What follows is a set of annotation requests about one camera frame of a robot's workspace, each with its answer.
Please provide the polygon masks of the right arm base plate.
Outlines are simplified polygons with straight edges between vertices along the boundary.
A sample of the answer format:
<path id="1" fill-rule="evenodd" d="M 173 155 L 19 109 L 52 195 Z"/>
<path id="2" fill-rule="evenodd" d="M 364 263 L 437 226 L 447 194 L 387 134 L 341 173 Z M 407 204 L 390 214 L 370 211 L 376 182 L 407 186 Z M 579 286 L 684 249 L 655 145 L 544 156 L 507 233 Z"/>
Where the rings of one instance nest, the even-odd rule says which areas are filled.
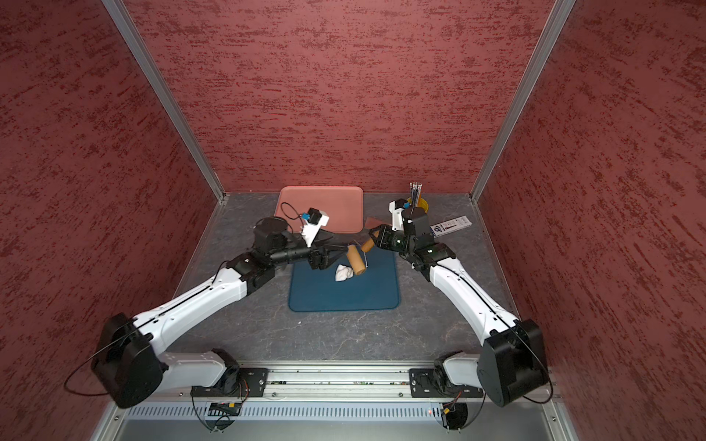
<path id="1" fill-rule="evenodd" d="M 454 385 L 440 369 L 410 369 L 408 371 L 413 398 L 482 398 L 481 389 Z"/>

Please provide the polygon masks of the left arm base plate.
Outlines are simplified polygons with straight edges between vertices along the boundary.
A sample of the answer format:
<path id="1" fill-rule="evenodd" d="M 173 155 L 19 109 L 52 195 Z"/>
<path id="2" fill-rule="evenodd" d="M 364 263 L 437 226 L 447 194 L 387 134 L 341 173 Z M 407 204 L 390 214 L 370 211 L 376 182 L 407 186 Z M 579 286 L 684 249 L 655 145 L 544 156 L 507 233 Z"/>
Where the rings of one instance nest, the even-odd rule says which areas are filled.
<path id="1" fill-rule="evenodd" d="M 238 371 L 227 369 L 214 386 L 191 388 L 195 398 L 261 398 L 267 385 L 270 371 L 264 367 L 241 367 Z"/>

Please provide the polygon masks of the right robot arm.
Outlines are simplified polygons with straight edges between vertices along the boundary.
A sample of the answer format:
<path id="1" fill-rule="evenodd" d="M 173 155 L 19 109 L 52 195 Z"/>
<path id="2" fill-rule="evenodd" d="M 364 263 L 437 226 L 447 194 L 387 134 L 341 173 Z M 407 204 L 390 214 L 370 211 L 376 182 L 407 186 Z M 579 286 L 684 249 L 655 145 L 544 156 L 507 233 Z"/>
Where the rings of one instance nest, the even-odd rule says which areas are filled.
<path id="1" fill-rule="evenodd" d="M 435 372 L 438 389 L 473 387 L 504 407 L 550 384 L 537 323 L 520 321 L 485 292 L 456 253 L 435 239 L 424 209 L 397 200 L 390 212 L 390 224 L 370 231 L 375 246 L 400 255 L 445 294 L 481 344 L 479 356 L 458 352 L 439 360 Z"/>

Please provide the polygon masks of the wooden rolling pin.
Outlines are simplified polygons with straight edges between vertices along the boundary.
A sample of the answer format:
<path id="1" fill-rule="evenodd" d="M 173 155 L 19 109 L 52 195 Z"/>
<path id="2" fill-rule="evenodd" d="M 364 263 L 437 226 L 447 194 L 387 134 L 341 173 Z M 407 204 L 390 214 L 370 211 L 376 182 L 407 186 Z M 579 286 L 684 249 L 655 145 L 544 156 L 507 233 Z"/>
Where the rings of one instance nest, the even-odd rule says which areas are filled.
<path id="1" fill-rule="evenodd" d="M 369 264 L 367 260 L 367 253 L 369 253 L 374 246 L 375 242 L 371 238 L 369 238 L 364 244 L 354 241 L 349 245 L 347 260 L 349 261 L 349 266 L 355 276 L 362 275 L 368 269 Z"/>

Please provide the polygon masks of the white dough piece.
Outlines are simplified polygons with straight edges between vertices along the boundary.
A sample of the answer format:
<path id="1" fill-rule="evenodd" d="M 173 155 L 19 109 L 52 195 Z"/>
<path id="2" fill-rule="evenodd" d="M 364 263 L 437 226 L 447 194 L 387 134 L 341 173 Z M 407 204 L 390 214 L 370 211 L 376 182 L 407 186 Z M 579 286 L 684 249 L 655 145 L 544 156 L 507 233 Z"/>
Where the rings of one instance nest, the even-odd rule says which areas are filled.
<path id="1" fill-rule="evenodd" d="M 353 268 L 344 265 L 338 265 L 335 272 L 335 281 L 343 282 L 352 279 L 356 275 Z"/>

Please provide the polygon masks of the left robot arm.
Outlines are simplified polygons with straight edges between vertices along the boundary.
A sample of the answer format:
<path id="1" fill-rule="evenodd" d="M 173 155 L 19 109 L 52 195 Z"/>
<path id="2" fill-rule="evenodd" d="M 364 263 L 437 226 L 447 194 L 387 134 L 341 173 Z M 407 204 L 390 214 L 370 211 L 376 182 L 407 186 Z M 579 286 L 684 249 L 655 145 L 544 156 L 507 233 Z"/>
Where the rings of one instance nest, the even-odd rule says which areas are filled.
<path id="1" fill-rule="evenodd" d="M 325 270 L 349 248 L 317 225 L 293 233 L 283 218 L 268 217 L 254 228 L 253 245 L 226 260 L 196 288 L 130 318 L 123 313 L 104 325 L 91 370 L 113 402 L 127 409 L 158 391 L 195 387 L 232 396 L 242 391 L 240 366 L 225 350 L 170 354 L 178 338 L 215 312 L 255 293 L 280 266 L 306 261 Z"/>

